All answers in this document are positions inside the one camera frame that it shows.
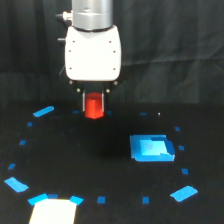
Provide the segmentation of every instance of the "small blue piece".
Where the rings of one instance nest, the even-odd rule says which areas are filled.
[[[25,191],[27,188],[29,188],[27,185],[20,183],[18,180],[16,180],[14,177],[11,177],[4,181],[6,184],[8,184],[14,191],[17,193]]]
[[[12,169],[15,167],[15,165],[16,165],[16,164],[14,164],[14,163],[10,164],[9,167],[8,167],[8,169],[9,169],[9,170],[12,170]]]
[[[19,145],[25,145],[26,144],[26,140],[21,140],[20,142],[19,142]]]
[[[198,191],[196,189],[194,189],[193,187],[187,186],[187,187],[184,187],[184,188],[176,191],[175,193],[171,194],[170,196],[173,197],[176,201],[181,202],[196,193],[198,193]]]
[[[27,127],[32,127],[33,126],[33,123],[32,122],[28,122],[27,123]]]
[[[35,117],[40,117],[40,116],[45,115],[45,114],[47,114],[47,113],[49,113],[49,112],[51,112],[53,110],[54,110],[54,107],[50,106],[50,107],[46,107],[46,108],[44,108],[44,109],[42,109],[40,111],[37,111],[37,112],[33,113],[33,115]]]
[[[149,197],[143,197],[142,204],[149,204]]]
[[[103,196],[99,196],[97,199],[98,204],[105,204],[105,201],[106,201],[106,199]]]
[[[182,173],[188,175],[188,169],[182,169]]]
[[[179,145],[179,149],[180,149],[181,151],[184,151],[184,146]]]
[[[82,202],[83,202],[83,199],[82,198],[78,198],[78,197],[75,197],[75,196],[72,196],[70,198],[70,201],[77,204],[77,205],[80,205]]]
[[[147,116],[147,113],[140,113],[141,116]]]
[[[48,194],[47,196],[49,199],[57,199],[58,198],[57,194]]]
[[[48,196],[46,194],[41,194],[39,196],[29,199],[28,202],[34,206],[37,202],[43,201],[45,199],[48,199]]]
[[[175,127],[175,131],[180,131],[180,128],[179,127]]]

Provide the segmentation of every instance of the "black background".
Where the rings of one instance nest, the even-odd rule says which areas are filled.
[[[76,101],[65,75],[66,36],[55,14],[70,0],[0,1],[0,103]],[[224,2],[114,0],[121,83],[111,102],[223,103]]]

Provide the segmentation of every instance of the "white block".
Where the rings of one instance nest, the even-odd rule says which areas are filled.
[[[74,224],[76,206],[69,200],[46,199],[37,202],[29,224]]]

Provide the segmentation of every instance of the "red block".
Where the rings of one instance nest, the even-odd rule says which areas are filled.
[[[92,119],[97,119],[104,116],[102,94],[86,94],[85,116]]]

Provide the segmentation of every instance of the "blue paper piece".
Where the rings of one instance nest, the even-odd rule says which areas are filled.
[[[12,169],[15,167],[15,165],[16,165],[16,164],[14,164],[14,163],[10,164],[9,167],[8,167],[8,169],[9,169],[9,170],[12,170]]]
[[[70,198],[70,201],[77,204],[77,205],[80,205],[82,202],[83,202],[83,199],[82,198],[78,198],[78,197],[75,197],[75,196],[72,196]]]
[[[179,127],[175,127],[175,131],[180,131],[180,128]]]
[[[28,202],[31,205],[35,205],[37,202],[43,201],[45,199],[48,199],[48,196],[46,194],[41,194],[41,195],[38,195],[38,196],[36,196],[34,198],[29,199]]]
[[[147,116],[147,113],[140,113],[141,116]]]
[[[180,149],[181,151],[184,151],[184,146],[180,145],[180,146],[179,146],[179,149]]]
[[[49,113],[49,112],[51,112],[53,110],[54,110],[54,107],[50,106],[50,107],[46,107],[46,108],[44,108],[44,109],[42,109],[40,111],[37,111],[37,112],[33,113],[33,115],[35,117],[40,117],[40,116],[43,116],[43,115],[45,115],[45,114],[47,114],[47,113]]]
[[[33,126],[33,123],[32,122],[28,122],[27,123],[27,127],[32,127]]]
[[[149,204],[149,197],[143,197],[142,204]]]
[[[196,193],[198,193],[198,191],[196,189],[194,189],[193,187],[190,187],[190,186],[186,186],[186,187],[176,191],[175,193],[171,194],[170,196],[173,197],[176,201],[181,202]]]
[[[47,196],[49,199],[57,199],[58,198],[57,194],[48,194]]]
[[[182,173],[188,175],[188,169],[182,169]]]
[[[173,162],[175,151],[166,135],[130,136],[131,158],[138,162]]]
[[[106,199],[103,196],[99,196],[97,199],[98,204],[105,204],[105,201],[106,201]]]
[[[27,185],[20,183],[18,180],[16,180],[14,177],[11,177],[4,181],[6,184],[8,184],[14,191],[17,193],[25,191],[27,188],[29,188]]]
[[[26,144],[26,140],[21,140],[20,142],[19,142],[19,145],[25,145]]]

